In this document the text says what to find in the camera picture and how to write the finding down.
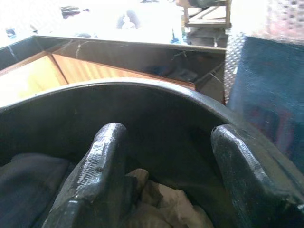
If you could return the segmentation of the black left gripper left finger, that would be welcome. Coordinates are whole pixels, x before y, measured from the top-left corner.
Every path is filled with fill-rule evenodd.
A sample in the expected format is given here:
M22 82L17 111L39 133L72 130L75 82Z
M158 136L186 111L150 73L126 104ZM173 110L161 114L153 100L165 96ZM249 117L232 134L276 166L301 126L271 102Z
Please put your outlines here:
M125 175L126 127L109 123L61 187L44 228L119 228L132 207L136 179Z

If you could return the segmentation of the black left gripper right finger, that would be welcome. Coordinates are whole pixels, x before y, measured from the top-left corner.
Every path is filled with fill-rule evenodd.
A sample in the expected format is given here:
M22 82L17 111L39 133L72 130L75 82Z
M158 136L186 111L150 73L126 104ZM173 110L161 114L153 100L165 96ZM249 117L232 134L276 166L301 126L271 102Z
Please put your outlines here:
M304 226L304 176L268 139L225 124L211 144L238 227Z

